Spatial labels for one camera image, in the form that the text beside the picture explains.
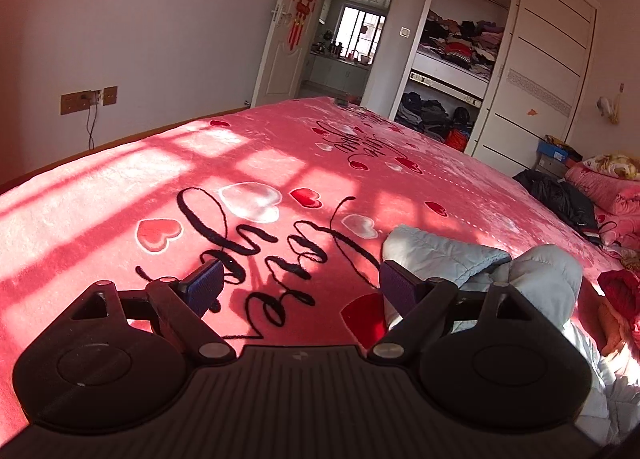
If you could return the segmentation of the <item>light blue down jacket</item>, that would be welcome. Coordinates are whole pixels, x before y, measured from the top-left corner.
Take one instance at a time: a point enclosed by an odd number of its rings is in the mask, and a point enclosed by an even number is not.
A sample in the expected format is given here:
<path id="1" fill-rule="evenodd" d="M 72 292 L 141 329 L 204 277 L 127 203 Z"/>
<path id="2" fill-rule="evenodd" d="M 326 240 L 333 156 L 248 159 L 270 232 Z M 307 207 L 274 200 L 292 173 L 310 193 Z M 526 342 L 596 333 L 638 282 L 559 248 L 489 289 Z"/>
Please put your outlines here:
<path id="1" fill-rule="evenodd" d="M 463 291 L 511 285 L 582 354 L 591 368 L 589 395 L 577 426 L 600 445 L 619 444 L 639 424 L 639 380 L 616 375 L 593 338 L 571 320 L 582 289 L 582 265 L 556 245 L 538 245 L 512 260 L 485 245 L 400 225 L 383 243 L 382 257 L 426 280 L 444 278 Z"/>

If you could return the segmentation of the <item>white bedroom door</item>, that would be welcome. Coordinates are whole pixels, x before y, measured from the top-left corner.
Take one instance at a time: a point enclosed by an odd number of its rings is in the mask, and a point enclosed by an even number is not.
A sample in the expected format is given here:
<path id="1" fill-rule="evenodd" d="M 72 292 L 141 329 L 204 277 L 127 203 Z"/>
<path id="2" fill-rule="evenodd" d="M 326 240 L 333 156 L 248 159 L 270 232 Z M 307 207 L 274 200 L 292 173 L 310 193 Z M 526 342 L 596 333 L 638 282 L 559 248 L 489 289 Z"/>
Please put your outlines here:
<path id="1" fill-rule="evenodd" d="M 277 0 L 250 104 L 293 98 L 316 30 L 323 0 Z"/>

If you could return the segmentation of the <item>clothes pile on shelf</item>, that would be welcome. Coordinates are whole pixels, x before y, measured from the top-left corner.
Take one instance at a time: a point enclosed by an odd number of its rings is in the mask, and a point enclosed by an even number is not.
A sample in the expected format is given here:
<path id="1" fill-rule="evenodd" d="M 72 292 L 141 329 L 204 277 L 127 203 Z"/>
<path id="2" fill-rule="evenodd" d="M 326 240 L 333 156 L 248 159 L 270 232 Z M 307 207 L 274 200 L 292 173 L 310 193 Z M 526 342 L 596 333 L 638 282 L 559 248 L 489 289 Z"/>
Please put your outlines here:
<path id="1" fill-rule="evenodd" d="M 419 50 L 453 63 L 489 81 L 495 68 L 504 27 L 488 21 L 442 18 L 429 11 L 420 38 Z"/>

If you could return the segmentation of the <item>red heart print bed blanket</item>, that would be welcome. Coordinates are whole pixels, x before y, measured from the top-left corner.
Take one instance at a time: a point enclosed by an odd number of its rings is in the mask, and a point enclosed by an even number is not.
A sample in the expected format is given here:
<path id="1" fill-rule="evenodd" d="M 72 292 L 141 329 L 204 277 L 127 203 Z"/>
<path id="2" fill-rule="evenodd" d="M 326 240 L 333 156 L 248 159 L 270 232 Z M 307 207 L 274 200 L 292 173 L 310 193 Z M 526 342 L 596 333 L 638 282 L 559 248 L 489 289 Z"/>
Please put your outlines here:
<path id="1" fill-rule="evenodd" d="M 292 100 L 85 156 L 2 196 L 2 439 L 26 425 L 17 357 L 91 283 L 140 289 L 217 257 L 226 282 L 205 319 L 233 346 L 370 344 L 399 225 L 514 257 L 564 249 L 584 271 L 580 322 L 602 353 L 628 349 L 597 283 L 616 260 L 515 180 L 368 110 Z"/>

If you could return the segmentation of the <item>black jacket on bed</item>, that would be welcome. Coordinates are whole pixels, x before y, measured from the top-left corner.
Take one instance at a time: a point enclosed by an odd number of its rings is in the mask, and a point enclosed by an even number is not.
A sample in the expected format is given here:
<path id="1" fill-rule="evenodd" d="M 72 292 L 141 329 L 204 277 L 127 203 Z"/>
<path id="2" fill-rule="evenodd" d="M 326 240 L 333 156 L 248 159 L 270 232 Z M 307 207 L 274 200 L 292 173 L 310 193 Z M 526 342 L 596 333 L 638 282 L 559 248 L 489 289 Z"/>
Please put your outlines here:
<path id="1" fill-rule="evenodd" d="M 583 238 L 599 238 L 593 203 L 569 182 L 535 170 L 521 171 L 513 179 Z"/>

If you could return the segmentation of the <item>shiny red down jacket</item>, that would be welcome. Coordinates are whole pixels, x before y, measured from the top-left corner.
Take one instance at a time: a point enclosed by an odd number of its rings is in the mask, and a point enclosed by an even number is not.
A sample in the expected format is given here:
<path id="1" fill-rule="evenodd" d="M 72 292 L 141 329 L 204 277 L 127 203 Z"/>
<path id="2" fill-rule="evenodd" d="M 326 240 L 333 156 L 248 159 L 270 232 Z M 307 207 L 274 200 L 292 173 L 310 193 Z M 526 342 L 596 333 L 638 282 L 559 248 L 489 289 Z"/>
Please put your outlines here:
<path id="1" fill-rule="evenodd" d="M 598 277 L 598 283 L 608 303 L 627 321 L 639 345 L 639 276 L 627 269 L 605 271 Z"/>

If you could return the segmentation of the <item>blue cardboard box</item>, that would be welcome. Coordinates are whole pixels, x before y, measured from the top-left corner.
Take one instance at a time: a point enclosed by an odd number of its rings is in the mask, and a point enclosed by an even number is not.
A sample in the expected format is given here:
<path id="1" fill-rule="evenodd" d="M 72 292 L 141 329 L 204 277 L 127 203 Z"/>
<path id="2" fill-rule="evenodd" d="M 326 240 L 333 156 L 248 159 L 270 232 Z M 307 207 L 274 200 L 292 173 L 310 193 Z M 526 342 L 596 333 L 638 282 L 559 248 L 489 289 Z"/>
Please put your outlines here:
<path id="1" fill-rule="evenodd" d="M 568 158 L 568 152 L 566 150 L 544 140 L 538 142 L 536 151 L 541 156 L 546 156 L 560 163 L 565 163 Z"/>

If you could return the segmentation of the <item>pink folded quilt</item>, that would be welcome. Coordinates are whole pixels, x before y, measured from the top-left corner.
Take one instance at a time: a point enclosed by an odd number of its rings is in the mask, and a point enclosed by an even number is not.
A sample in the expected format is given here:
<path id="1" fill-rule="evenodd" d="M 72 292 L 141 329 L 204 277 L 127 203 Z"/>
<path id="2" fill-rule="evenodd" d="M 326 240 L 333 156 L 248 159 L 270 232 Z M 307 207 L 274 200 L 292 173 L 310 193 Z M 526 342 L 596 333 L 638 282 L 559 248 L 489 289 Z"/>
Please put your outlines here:
<path id="1" fill-rule="evenodd" d="M 565 180 L 593 204 L 604 245 L 639 251 L 639 182 L 602 174 L 582 162 L 572 166 Z"/>

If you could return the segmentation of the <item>white sliding wardrobe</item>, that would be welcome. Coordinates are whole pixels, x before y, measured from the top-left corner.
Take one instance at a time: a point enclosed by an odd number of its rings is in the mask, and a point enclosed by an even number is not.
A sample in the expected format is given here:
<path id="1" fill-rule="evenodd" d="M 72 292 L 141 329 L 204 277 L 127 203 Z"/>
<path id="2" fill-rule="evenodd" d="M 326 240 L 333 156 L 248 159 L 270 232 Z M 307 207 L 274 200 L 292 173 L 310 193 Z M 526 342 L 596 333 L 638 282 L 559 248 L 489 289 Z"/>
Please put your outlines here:
<path id="1" fill-rule="evenodd" d="M 504 27 L 489 81 L 420 52 L 429 11 Z M 532 168 L 538 142 L 566 140 L 589 68 L 595 0 L 426 0 L 398 98 L 471 115 L 464 151 L 508 176 Z"/>

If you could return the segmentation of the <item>brown wall socket panel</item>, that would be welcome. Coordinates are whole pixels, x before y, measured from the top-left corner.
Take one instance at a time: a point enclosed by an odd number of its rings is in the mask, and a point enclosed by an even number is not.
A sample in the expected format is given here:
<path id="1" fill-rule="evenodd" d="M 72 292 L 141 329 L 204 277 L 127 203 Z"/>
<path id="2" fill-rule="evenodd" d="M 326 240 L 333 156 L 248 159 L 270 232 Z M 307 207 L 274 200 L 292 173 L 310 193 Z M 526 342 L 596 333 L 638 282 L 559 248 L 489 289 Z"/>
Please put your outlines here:
<path id="1" fill-rule="evenodd" d="M 116 104 L 117 86 L 104 87 L 101 90 L 82 90 L 81 92 L 63 94 L 60 97 L 60 115 L 83 112 L 96 106 Z"/>

